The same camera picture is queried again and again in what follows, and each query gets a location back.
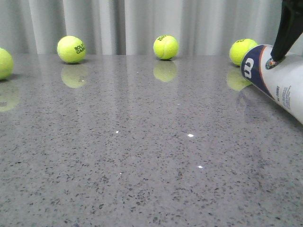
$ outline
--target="curtain fold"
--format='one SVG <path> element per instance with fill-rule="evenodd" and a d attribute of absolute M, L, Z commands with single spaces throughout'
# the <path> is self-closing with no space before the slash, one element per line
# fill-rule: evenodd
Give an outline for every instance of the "curtain fold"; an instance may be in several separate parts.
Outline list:
<path fill-rule="evenodd" d="M 169 34 L 180 55 L 228 54 L 252 38 L 273 44 L 280 0 L 0 0 L 0 47 L 11 53 L 56 53 L 65 35 L 90 54 L 152 54 Z M 302 54 L 300 37 L 291 51 Z"/>

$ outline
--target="black logo on tennis ball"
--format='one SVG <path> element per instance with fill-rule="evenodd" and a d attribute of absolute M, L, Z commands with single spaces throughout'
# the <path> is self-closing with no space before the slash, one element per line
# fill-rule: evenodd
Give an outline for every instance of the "black logo on tennis ball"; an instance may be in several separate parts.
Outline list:
<path fill-rule="evenodd" d="M 75 47 L 76 53 L 81 53 L 83 51 L 85 51 L 85 46 L 84 44 L 78 45 Z"/>
<path fill-rule="evenodd" d="M 161 36 L 158 38 L 158 40 L 159 40 L 159 41 L 162 41 L 162 39 L 164 39 L 166 36 L 167 36 L 167 35 L 161 35 Z"/>

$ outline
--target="tennis ball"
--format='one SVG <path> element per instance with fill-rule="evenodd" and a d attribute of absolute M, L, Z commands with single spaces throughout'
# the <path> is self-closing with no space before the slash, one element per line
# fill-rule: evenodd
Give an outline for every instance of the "tennis ball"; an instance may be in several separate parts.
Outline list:
<path fill-rule="evenodd" d="M 177 67 L 172 61 L 158 61 L 153 67 L 155 78 L 166 83 L 176 77 L 177 71 Z"/>
<path fill-rule="evenodd" d="M 57 52 L 62 61 L 66 63 L 80 62 L 86 54 L 84 43 L 71 35 L 63 37 L 58 42 Z"/>
<path fill-rule="evenodd" d="M 11 81 L 0 81 L 0 112 L 13 109 L 19 102 L 19 88 Z"/>
<path fill-rule="evenodd" d="M 240 39 L 237 40 L 229 50 L 229 57 L 231 61 L 237 65 L 240 66 L 241 61 L 244 57 L 244 55 L 254 46 L 258 45 L 256 41 L 252 39 Z"/>
<path fill-rule="evenodd" d="M 84 65 L 64 65 L 61 71 L 63 83 L 70 88 L 79 88 L 86 84 L 88 77 L 87 68 Z"/>
<path fill-rule="evenodd" d="M 177 40 L 170 35 L 159 36 L 153 44 L 153 51 L 156 56 L 162 60 L 168 60 L 174 57 L 178 49 Z"/>
<path fill-rule="evenodd" d="M 13 71 L 14 61 L 10 53 L 0 48 L 0 80 L 7 78 Z"/>
<path fill-rule="evenodd" d="M 231 70 L 227 73 L 226 82 L 227 85 L 235 91 L 241 91 L 245 87 L 252 84 L 242 76 L 241 70 L 236 67 L 231 68 Z"/>

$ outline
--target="reflective table surface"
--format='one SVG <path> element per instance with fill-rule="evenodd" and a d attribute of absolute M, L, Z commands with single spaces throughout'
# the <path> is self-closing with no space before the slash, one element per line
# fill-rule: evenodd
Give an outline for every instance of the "reflective table surface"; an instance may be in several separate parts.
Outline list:
<path fill-rule="evenodd" d="M 0 227 L 303 225 L 303 126 L 228 57 L 13 58 Z"/>

